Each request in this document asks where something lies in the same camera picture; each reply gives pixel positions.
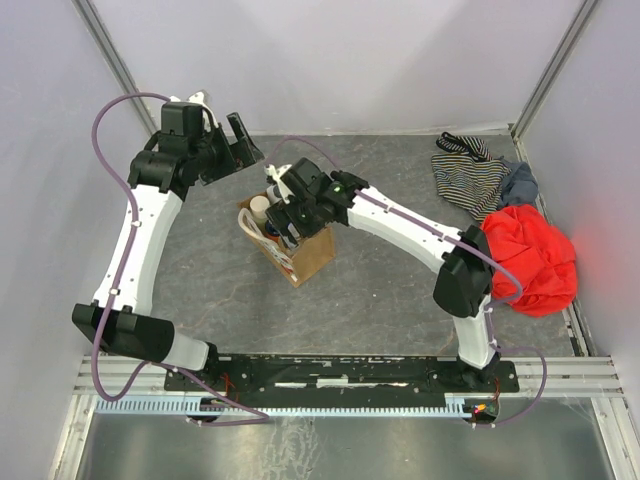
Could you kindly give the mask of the canvas tote bag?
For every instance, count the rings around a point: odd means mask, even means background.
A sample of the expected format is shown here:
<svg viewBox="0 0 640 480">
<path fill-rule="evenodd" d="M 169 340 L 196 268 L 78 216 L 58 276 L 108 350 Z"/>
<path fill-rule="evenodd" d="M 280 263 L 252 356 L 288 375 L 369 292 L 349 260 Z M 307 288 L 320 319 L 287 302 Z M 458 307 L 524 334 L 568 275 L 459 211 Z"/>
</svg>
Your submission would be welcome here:
<svg viewBox="0 0 640 480">
<path fill-rule="evenodd" d="M 335 237 L 331 227 L 325 227 L 311 238 L 300 239 L 296 247 L 289 249 L 282 240 L 275 241 L 262 233 L 254 221 L 250 203 L 251 198 L 246 198 L 237 204 L 240 229 L 295 288 L 335 258 Z"/>
</svg>

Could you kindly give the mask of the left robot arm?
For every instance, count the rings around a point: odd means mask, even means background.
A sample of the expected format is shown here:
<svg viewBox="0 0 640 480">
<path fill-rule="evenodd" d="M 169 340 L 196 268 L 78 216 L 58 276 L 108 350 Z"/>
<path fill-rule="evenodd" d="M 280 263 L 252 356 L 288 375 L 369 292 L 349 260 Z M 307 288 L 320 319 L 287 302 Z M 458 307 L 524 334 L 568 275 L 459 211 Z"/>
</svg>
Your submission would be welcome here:
<svg viewBox="0 0 640 480">
<path fill-rule="evenodd" d="M 263 159 L 238 113 L 227 120 L 236 140 L 199 91 L 161 107 L 160 128 L 134 157 L 121 181 L 127 208 L 103 280 L 88 304 L 72 312 L 74 325 L 98 351 L 150 363 L 201 371 L 217 360 L 214 345 L 179 333 L 152 316 L 159 262 L 188 191 L 234 174 Z"/>
</svg>

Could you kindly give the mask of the blue-grey cloth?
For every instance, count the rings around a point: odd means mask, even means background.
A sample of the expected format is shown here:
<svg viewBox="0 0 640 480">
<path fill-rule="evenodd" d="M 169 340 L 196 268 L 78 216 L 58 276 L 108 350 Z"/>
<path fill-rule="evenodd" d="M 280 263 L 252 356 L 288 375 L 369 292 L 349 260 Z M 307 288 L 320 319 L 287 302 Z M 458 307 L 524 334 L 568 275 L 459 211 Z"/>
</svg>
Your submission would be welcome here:
<svg viewBox="0 0 640 480">
<path fill-rule="evenodd" d="M 533 205 L 539 194 L 539 186 L 529 164 L 504 160 L 503 165 L 508 169 L 508 173 L 500 184 L 498 209 Z"/>
</svg>

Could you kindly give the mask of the striped shirt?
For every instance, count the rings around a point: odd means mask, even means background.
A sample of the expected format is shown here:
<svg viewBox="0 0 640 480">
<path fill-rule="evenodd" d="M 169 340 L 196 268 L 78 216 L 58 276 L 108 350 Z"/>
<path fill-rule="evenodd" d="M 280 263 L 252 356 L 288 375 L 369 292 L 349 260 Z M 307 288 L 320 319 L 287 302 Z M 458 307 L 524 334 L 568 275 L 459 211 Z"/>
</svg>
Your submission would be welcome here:
<svg viewBox="0 0 640 480">
<path fill-rule="evenodd" d="M 437 193 L 467 211 L 479 223 L 495 212 L 501 185 L 510 169 L 499 160 L 477 162 L 464 154 L 436 154 L 431 159 Z"/>
</svg>

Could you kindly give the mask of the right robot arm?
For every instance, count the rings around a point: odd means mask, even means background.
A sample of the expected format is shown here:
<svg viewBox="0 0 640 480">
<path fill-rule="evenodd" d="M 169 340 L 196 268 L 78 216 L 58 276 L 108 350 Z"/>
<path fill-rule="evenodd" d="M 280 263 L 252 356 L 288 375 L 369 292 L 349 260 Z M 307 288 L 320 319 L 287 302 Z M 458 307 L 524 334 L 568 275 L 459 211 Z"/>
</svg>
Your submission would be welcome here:
<svg viewBox="0 0 640 480">
<path fill-rule="evenodd" d="M 494 267 L 478 227 L 460 230 L 429 220 L 360 177 L 325 173 L 307 158 L 282 167 L 268 165 L 265 173 L 279 192 L 267 218 L 283 239 L 298 243 L 339 223 L 410 254 L 437 276 L 432 297 L 453 318 L 459 359 L 476 370 L 491 364 L 497 351 L 484 312 L 491 301 Z"/>
</svg>

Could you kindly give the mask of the striped dark garment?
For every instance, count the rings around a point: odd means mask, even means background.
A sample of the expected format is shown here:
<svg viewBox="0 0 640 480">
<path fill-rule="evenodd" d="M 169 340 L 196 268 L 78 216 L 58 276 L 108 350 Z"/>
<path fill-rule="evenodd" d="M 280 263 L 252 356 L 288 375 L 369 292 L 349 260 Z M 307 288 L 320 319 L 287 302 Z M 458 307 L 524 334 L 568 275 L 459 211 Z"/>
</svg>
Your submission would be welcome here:
<svg viewBox="0 0 640 480">
<path fill-rule="evenodd" d="M 466 155 L 475 162 L 494 160 L 486 143 L 479 137 L 443 132 L 436 140 L 436 146 L 447 153 Z"/>
</svg>

